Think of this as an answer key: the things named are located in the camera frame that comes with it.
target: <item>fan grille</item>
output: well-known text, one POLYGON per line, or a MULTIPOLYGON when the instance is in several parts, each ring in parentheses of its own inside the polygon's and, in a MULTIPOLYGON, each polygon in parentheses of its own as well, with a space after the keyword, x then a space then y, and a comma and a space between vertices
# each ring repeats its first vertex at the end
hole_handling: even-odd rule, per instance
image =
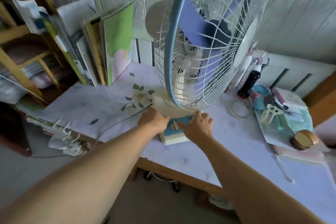
POLYGON ((190 0, 201 16, 229 38, 214 46, 214 36, 204 35, 211 39, 209 47, 192 45, 183 31, 178 28, 172 53, 165 48, 169 27, 170 12, 174 0, 165 0, 162 13, 159 39, 155 42, 155 65, 162 85, 165 82, 164 56, 172 55, 171 82, 168 89, 181 107, 202 110, 212 104, 227 88, 240 64, 233 66, 238 48, 252 21, 263 11, 266 0, 190 0), (225 22, 227 29, 222 30, 220 24, 225 22))

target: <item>marble-patterned tabletop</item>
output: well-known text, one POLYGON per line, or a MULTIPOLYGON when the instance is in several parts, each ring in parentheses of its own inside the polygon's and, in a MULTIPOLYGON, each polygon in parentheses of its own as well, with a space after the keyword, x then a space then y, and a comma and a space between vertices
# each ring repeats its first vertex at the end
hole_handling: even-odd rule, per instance
MULTIPOLYGON (((111 87, 75 84, 36 116, 106 142, 134 127, 151 94, 160 87, 156 68, 131 63, 111 87)), ((281 158, 295 183, 290 183, 267 144, 257 119, 240 121, 228 107, 238 98, 223 93, 204 110, 214 119, 213 136, 229 151, 304 204, 326 223, 336 223, 336 186, 327 165, 312 165, 281 158)), ((205 154, 192 142, 164 145, 156 136, 141 157, 221 186, 205 154)))

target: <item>gray floor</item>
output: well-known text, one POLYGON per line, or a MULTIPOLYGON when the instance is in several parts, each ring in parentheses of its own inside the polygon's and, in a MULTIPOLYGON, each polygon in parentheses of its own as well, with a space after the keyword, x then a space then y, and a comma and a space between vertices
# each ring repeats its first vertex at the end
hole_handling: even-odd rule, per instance
MULTIPOLYGON (((35 156, 61 155, 48 148, 49 136, 28 124, 27 137, 35 156)), ((0 209, 43 177, 71 162, 70 157, 25 158, 0 147, 0 209)), ((237 223, 212 211, 195 206, 195 189, 181 185, 176 193, 170 184, 154 178, 146 181, 140 172, 126 182, 110 211, 109 223, 237 223)))

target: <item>blue fan rim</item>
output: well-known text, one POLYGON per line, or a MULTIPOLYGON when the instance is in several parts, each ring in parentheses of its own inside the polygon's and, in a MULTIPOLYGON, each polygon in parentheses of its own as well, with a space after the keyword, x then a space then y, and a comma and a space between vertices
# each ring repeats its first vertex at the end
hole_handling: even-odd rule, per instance
POLYGON ((171 98, 172 102, 179 106, 179 103, 174 95, 173 85, 171 80, 172 75, 172 57, 173 57, 173 49, 174 49, 174 41, 175 35, 179 23, 179 18, 182 12, 183 4, 185 0, 174 0, 170 18, 169 18, 169 27, 165 41, 165 55, 164 55, 164 78, 166 84, 166 90, 168 92, 169 97, 171 98))

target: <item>person's right arm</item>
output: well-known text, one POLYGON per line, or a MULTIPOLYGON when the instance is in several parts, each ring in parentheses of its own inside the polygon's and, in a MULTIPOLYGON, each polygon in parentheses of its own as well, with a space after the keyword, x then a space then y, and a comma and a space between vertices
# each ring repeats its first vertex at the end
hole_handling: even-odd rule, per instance
POLYGON ((208 157, 241 222, 324 223, 216 141, 212 137, 212 122, 208 114, 197 111, 190 124, 179 122, 179 127, 208 157))

